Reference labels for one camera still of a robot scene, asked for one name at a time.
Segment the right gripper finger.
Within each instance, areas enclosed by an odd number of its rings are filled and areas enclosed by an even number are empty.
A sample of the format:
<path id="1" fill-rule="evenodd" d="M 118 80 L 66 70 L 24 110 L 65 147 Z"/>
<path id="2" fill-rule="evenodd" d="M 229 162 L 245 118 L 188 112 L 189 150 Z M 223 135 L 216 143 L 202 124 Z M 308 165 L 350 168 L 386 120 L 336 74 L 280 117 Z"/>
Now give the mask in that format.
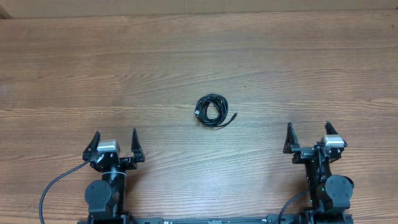
<path id="1" fill-rule="evenodd" d="M 300 147 L 297 135 L 294 131 L 293 123 L 289 122 L 287 125 L 287 135 L 285 139 L 285 144 L 283 148 L 284 154 L 293 154 Z"/>
<path id="2" fill-rule="evenodd" d="M 338 134 L 337 131 L 335 130 L 335 128 L 333 127 L 333 125 L 329 121 L 327 121 L 325 124 L 325 130 L 326 130 L 327 135 L 331 135 L 331 134 L 337 135 Z"/>

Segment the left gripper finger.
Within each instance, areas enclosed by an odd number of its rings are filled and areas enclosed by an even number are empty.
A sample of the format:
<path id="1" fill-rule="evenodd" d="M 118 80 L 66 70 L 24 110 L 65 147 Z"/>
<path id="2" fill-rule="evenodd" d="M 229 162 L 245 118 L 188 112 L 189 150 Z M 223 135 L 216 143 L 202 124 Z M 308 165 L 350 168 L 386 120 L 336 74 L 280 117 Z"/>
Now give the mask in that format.
<path id="1" fill-rule="evenodd" d="M 82 159 L 84 161 L 90 160 L 92 155 L 97 152 L 97 147 L 101 139 L 101 134 L 99 131 L 97 131 L 89 143 L 89 145 L 86 147 L 86 149 L 83 151 L 83 157 Z"/>
<path id="2" fill-rule="evenodd" d="M 137 130 L 132 130 L 131 152 L 134 154 L 135 162 L 145 162 L 145 155 L 138 140 Z"/>

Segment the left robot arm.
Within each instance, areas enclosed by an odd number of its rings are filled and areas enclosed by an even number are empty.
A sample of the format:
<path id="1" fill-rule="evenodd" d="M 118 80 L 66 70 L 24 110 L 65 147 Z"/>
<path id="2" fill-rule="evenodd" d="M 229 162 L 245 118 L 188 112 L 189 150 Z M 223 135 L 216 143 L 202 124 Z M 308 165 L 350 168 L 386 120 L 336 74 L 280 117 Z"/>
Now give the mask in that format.
<path id="1" fill-rule="evenodd" d="M 83 151 L 83 160 L 101 174 L 100 180 L 91 182 L 85 190 L 87 223 L 136 223 L 132 213 L 125 210 L 126 172 L 136 170 L 138 163 L 145 161 L 135 129 L 132 156 L 121 157 L 120 151 L 117 140 L 102 140 L 98 131 Z"/>

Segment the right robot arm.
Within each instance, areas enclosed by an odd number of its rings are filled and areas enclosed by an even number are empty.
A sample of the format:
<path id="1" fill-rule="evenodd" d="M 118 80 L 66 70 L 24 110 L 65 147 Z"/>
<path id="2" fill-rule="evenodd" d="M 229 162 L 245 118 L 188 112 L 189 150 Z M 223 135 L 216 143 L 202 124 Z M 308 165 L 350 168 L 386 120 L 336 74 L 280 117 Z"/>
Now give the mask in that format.
<path id="1" fill-rule="evenodd" d="M 341 159 L 347 143 L 329 121 L 325 130 L 326 134 L 312 147 L 301 147 L 293 123 L 288 123 L 283 153 L 293 155 L 292 163 L 305 166 L 308 189 L 282 207 L 278 223 L 353 223 L 352 216 L 345 211 L 350 208 L 354 182 L 347 176 L 333 175 L 330 170 L 330 164 Z M 292 202 L 306 194 L 310 196 L 310 207 L 296 215 L 284 215 Z"/>

